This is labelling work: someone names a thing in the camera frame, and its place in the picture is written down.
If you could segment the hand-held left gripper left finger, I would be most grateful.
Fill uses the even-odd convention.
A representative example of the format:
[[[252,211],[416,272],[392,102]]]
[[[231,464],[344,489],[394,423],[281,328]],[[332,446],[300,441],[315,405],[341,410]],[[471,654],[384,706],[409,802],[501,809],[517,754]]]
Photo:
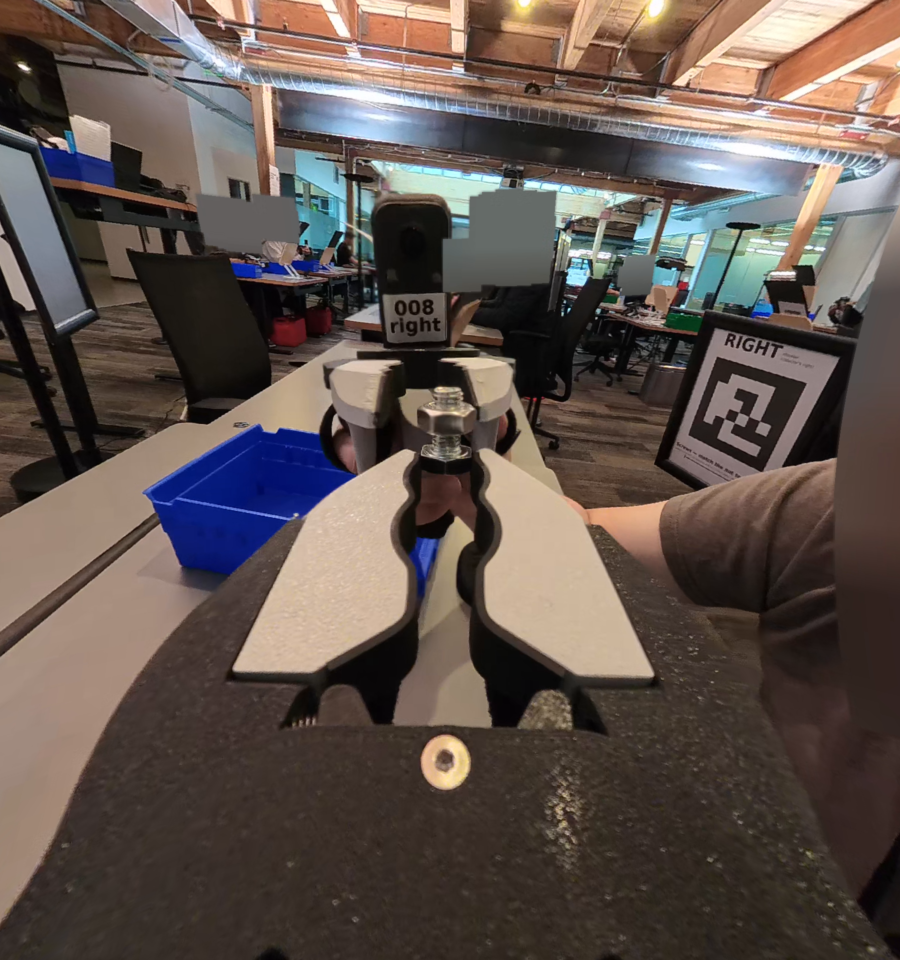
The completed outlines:
[[[310,510],[231,668],[235,679],[400,685],[419,648],[419,456],[398,452]]]

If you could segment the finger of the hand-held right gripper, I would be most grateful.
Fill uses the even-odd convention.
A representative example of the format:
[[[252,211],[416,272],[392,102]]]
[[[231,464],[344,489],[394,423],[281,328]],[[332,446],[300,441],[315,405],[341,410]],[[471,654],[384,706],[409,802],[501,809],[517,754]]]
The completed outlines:
[[[362,474],[393,451],[406,386],[399,360],[350,360],[328,374],[332,407],[349,438],[353,471]]]
[[[463,423],[463,436],[473,451],[509,452],[516,441],[512,410],[514,369],[490,356],[452,356],[438,362],[438,385],[461,390],[463,402],[474,409]]]

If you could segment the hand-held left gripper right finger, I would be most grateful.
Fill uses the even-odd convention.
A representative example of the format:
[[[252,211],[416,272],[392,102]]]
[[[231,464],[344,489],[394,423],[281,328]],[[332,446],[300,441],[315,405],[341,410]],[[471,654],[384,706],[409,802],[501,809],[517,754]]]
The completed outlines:
[[[492,450],[472,462],[477,507],[471,638],[492,639],[564,690],[642,688],[656,673],[588,524]]]

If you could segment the small metal part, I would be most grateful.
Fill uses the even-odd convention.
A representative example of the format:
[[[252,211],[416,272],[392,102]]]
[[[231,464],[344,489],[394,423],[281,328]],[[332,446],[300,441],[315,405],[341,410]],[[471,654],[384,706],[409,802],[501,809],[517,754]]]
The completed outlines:
[[[463,436],[472,431],[477,418],[477,409],[467,402],[444,407],[432,400],[418,408],[416,424],[430,436]]]

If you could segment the short steel bolt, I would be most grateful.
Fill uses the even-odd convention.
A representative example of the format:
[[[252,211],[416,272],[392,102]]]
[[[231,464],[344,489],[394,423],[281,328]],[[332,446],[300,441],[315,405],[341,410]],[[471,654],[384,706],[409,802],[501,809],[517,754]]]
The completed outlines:
[[[451,407],[464,402],[469,403],[465,399],[463,388],[459,386],[434,387],[431,391],[430,400],[424,404],[432,401],[444,407]],[[448,437],[430,436],[423,432],[428,440],[420,449],[422,470],[431,474],[456,476],[467,474],[470,470],[472,450],[465,439],[472,431],[466,435]]]

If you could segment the blue plastic bin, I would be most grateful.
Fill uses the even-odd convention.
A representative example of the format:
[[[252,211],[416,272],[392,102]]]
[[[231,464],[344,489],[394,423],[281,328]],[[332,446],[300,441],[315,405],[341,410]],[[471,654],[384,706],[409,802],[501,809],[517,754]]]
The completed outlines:
[[[358,476],[336,468],[315,433],[259,424],[228,438],[150,487],[149,498],[180,565],[232,574],[273,537],[276,574],[310,511]],[[438,541],[410,553],[423,600]]]
[[[52,179],[94,186],[116,186],[113,164],[109,160],[43,146],[39,147],[39,153]]]

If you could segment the person's right hand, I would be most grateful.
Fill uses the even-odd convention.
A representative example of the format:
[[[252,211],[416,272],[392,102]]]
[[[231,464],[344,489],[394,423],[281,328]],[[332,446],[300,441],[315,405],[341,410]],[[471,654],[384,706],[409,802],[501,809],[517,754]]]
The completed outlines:
[[[336,457],[350,474],[358,474],[356,452],[349,425],[340,420],[333,433]],[[446,534],[454,522],[474,530],[477,510],[470,491],[469,474],[421,473],[420,498],[416,506],[416,533],[425,539]]]

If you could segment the black floor lamp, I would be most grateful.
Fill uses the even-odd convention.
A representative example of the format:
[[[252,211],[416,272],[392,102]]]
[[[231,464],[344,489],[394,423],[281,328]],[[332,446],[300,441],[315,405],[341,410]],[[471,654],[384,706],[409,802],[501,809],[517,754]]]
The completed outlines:
[[[722,313],[743,315],[746,313],[744,304],[753,299],[748,290],[754,285],[753,277],[756,275],[755,263],[759,259],[757,253],[760,244],[754,241],[761,239],[761,224],[732,221],[726,224],[726,228],[734,236],[713,306]]]
[[[368,255],[372,254],[372,233],[370,215],[364,209],[364,200],[371,197],[371,187],[374,183],[374,174],[356,168],[345,172],[344,179],[348,190],[348,210],[346,224],[353,234],[353,254],[355,263],[363,265]]]

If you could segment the grey metal bin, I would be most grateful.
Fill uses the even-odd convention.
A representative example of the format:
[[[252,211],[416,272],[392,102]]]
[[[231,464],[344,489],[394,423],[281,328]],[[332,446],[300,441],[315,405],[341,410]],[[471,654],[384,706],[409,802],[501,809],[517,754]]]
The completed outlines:
[[[651,363],[641,381],[637,396],[648,406],[672,408],[683,386],[686,366]]]

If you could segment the person's torso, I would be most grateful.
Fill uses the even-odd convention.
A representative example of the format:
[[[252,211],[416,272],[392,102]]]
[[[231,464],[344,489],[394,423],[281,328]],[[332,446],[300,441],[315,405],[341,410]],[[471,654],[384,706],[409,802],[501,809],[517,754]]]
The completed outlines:
[[[852,719],[834,568],[837,462],[687,493],[662,509],[680,591],[759,618],[759,695],[850,892],[900,957],[900,738]]]

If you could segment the framed marker sign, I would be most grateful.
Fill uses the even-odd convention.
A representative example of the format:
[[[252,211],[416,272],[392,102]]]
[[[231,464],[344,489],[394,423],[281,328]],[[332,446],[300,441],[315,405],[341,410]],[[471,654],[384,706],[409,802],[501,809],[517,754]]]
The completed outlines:
[[[655,465],[701,490],[835,458],[856,346],[705,312]]]

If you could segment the wooden top desk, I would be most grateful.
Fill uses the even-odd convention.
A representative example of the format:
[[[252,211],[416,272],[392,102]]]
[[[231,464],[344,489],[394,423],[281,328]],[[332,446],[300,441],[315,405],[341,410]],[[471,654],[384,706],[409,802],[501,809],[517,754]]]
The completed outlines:
[[[200,228],[197,207],[186,201],[59,177],[48,183],[60,204],[81,220],[183,232]]]

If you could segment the display screen on black stand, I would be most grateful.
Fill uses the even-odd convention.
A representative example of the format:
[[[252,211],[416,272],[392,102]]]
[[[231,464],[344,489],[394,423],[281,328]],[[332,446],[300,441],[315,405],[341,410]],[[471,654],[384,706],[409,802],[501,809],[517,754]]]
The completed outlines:
[[[98,421],[72,336],[95,323],[99,311],[36,139],[4,126],[0,126],[0,227],[33,300],[78,440],[78,449],[72,449],[0,263],[0,319],[54,453],[11,476],[14,495],[26,503],[114,458],[114,452],[99,447],[98,435],[141,439],[143,431],[103,427]]]

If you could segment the wooden support post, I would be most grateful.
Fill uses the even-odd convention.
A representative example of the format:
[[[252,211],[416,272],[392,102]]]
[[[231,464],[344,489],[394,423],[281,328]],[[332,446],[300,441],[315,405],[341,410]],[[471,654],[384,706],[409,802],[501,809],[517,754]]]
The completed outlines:
[[[270,85],[253,85],[249,91],[259,193],[281,195],[276,165],[274,90]]]

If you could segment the silver ventilation duct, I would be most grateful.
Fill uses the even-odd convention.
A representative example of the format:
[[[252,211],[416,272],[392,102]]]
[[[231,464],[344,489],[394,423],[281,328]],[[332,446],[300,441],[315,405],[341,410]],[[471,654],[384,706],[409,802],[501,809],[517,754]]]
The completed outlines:
[[[303,52],[285,64],[242,58],[205,37],[176,2],[102,2],[163,53],[221,82],[270,87],[280,122],[301,133],[389,143],[412,149],[579,167],[631,179],[796,193],[805,169],[839,166],[856,179],[889,163],[881,151],[830,149],[738,136],[697,123],[680,126],[636,110],[640,99],[582,101],[525,93],[494,77],[423,68],[379,58]]]

